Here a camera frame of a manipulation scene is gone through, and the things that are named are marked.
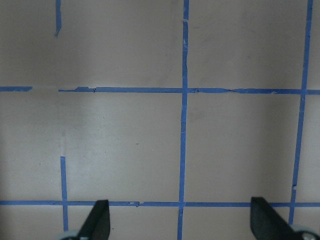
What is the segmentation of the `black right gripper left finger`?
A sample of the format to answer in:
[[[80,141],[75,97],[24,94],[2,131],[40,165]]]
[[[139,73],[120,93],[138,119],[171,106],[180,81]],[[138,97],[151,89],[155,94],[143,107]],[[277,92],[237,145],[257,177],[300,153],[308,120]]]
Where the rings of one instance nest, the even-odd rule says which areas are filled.
[[[110,208],[108,200],[95,202],[88,217],[79,230],[77,240],[108,240],[111,231]]]

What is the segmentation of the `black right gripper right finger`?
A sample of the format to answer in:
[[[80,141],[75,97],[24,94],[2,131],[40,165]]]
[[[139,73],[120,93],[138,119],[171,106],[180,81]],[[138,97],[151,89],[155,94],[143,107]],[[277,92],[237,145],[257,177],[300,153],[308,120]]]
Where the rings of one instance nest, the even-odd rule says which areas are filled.
[[[263,197],[252,197],[250,229],[256,240],[303,240]]]

